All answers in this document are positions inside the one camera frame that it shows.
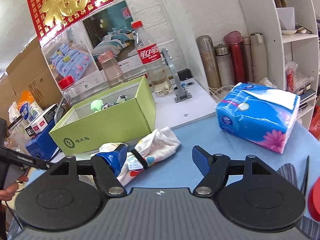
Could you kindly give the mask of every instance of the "red bottle cap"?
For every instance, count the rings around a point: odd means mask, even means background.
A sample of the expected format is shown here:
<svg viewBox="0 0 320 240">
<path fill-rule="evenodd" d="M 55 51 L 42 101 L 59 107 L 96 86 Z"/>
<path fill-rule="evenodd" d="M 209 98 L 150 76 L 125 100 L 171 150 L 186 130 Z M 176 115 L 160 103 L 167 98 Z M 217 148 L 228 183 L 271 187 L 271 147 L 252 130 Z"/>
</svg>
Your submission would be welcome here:
<svg viewBox="0 0 320 240">
<path fill-rule="evenodd" d="M 234 31 L 224 36 L 224 41 L 228 45 L 233 45 L 241 43 L 243 39 L 240 32 Z"/>
<path fill-rule="evenodd" d="M 70 87 L 74 83 L 75 83 L 75 81 L 73 80 L 73 77 L 72 76 L 67 76 L 64 79 L 61 79 L 58 82 L 58 85 L 61 88 L 61 90 L 65 90 L 66 88 Z"/>
<path fill-rule="evenodd" d="M 315 221 L 320 221 L 320 178 L 310 190 L 308 197 L 308 209 Z"/>
<path fill-rule="evenodd" d="M 113 57 L 114 57 L 113 51 L 108 50 L 106 53 L 103 53 L 98 57 L 98 61 L 102 64 Z"/>
<path fill-rule="evenodd" d="M 143 26 L 142 21 L 137 21 L 131 24 L 132 28 L 137 29 Z"/>
</svg>

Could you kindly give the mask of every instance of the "metal bracket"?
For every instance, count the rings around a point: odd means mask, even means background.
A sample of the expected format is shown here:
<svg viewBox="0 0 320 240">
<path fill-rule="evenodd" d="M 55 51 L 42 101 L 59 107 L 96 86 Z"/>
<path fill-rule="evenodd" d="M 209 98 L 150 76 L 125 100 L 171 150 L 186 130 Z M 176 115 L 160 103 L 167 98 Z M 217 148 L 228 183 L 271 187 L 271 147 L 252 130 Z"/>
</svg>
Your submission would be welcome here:
<svg viewBox="0 0 320 240">
<path fill-rule="evenodd" d="M 181 85 L 177 69 L 173 64 L 172 57 L 169 56 L 168 50 L 162 49 L 161 53 L 164 57 L 166 65 L 170 68 L 174 81 L 176 82 L 177 90 L 175 90 L 175 93 L 177 97 L 174 99 L 176 103 L 192 98 L 192 95 L 188 92 L 188 89 Z"/>
</svg>

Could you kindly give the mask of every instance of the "metal screw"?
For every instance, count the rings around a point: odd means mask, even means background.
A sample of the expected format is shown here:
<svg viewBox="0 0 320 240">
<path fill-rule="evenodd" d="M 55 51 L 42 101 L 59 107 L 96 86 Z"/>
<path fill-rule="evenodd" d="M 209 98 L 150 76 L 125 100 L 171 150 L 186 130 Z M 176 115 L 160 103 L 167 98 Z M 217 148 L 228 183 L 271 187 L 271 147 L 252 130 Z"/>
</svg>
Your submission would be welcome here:
<svg viewBox="0 0 320 240">
<path fill-rule="evenodd" d="M 212 190 L 208 187 L 199 187 L 196 189 L 196 192 L 199 194 L 199 195 L 208 195 L 212 192 Z"/>
<path fill-rule="evenodd" d="M 121 187 L 111 187 L 111 188 L 109 189 L 109 193 L 110 193 L 111 195 L 120 195 L 120 194 L 122 194 L 123 192 L 124 192 L 124 189 L 121 188 Z"/>
</svg>

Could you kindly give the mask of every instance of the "black cable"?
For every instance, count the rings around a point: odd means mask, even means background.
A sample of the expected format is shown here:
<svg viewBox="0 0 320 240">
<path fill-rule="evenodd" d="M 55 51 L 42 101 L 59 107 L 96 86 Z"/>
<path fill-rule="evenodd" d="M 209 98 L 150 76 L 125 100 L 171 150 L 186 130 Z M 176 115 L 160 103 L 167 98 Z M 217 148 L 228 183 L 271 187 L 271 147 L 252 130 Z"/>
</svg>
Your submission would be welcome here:
<svg viewBox="0 0 320 240">
<path fill-rule="evenodd" d="M 7 206 L 7 209 L 9 209 L 11 215 L 14 217 L 15 221 L 18 223 L 19 227 L 21 228 L 21 230 L 23 230 L 22 225 L 19 223 L 18 218 L 15 216 L 15 214 L 12 212 L 11 208 L 9 207 L 8 203 L 5 201 L 5 204 Z"/>
</svg>

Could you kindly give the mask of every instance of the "green plush toy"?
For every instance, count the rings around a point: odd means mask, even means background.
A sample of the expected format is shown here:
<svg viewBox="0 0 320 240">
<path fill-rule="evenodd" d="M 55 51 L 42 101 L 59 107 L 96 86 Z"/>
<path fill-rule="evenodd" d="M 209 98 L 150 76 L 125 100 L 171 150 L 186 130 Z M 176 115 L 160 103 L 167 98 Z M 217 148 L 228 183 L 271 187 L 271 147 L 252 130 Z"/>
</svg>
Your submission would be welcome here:
<svg viewBox="0 0 320 240">
<path fill-rule="evenodd" d="M 100 100 L 94 100 L 92 103 L 91 103 L 91 110 L 94 111 L 95 113 L 101 111 L 103 109 L 103 101 L 100 99 Z"/>
</svg>

